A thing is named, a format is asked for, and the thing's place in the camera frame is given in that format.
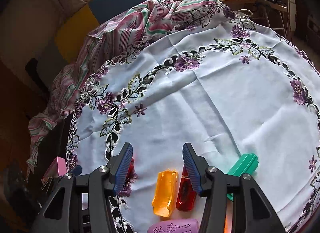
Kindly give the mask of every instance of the pink soap bar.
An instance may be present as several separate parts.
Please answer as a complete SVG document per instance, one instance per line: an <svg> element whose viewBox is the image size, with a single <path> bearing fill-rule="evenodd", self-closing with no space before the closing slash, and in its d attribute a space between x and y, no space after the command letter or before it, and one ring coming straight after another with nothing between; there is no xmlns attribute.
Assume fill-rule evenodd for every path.
<svg viewBox="0 0 320 233"><path fill-rule="evenodd" d="M56 157L50 167L45 172L43 178L63 176L67 173L66 160L61 157Z"/></svg>
<svg viewBox="0 0 320 233"><path fill-rule="evenodd" d="M161 221L153 224L147 233L173 232L174 233L198 233L199 226L196 219L180 219Z"/></svg>

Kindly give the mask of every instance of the metal screw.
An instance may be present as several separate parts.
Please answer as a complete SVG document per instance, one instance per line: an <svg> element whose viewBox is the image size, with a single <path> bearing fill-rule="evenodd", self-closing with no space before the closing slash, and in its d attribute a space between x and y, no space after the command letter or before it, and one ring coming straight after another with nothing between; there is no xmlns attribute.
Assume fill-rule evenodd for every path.
<svg viewBox="0 0 320 233"><path fill-rule="evenodd" d="M108 170L107 166L101 166L99 167L99 172L106 172Z"/></svg>
<svg viewBox="0 0 320 233"><path fill-rule="evenodd" d="M64 175L64 178L65 179L67 179L67 180L69 180L69 179L71 179L72 178L72 173L66 173L65 175Z"/></svg>
<svg viewBox="0 0 320 233"><path fill-rule="evenodd" d="M242 177L243 177L245 180L250 180L250 179L251 179L251 175L248 174L248 173L244 173L244 174L242 175Z"/></svg>
<svg viewBox="0 0 320 233"><path fill-rule="evenodd" d="M214 167L214 166L209 166L208 167L208 171L209 172L216 172L218 169L216 168L216 167Z"/></svg>

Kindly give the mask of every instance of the embroidered tablecloth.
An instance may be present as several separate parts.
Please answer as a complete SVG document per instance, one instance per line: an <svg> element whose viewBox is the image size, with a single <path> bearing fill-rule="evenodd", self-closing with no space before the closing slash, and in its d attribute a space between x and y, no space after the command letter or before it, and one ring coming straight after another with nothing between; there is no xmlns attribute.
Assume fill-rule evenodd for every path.
<svg viewBox="0 0 320 233"><path fill-rule="evenodd" d="M186 13L167 34L135 42L89 77L71 122L68 168L78 163L90 173L130 142L135 170L110 205L119 232L144 233L160 221L151 206L157 174L169 168L181 175L185 142L225 173L253 152L255 180L286 232L296 232L320 197L313 63L273 30L215 1ZM193 211L174 210L171 218L200 222L204 203L197 198Z"/></svg>

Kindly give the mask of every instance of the pink box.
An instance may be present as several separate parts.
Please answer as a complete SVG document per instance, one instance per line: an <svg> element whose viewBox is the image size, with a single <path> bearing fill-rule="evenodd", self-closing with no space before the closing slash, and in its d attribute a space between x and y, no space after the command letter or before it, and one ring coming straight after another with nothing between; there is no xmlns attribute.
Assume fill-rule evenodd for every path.
<svg viewBox="0 0 320 233"><path fill-rule="evenodd" d="M43 179L49 177L57 178L59 176L65 175L66 173L66 160L61 157L56 157L54 161L51 163L50 167L45 172Z"/></svg>

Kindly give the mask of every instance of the orange plastic object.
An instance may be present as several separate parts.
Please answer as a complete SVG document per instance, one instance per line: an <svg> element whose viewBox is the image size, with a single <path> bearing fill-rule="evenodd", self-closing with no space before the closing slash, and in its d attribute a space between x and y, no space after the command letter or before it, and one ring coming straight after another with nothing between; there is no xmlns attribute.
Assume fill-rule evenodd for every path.
<svg viewBox="0 0 320 233"><path fill-rule="evenodd" d="M174 209L178 172L166 170L159 172L155 196L153 197L153 213L161 217L169 217Z"/></svg>

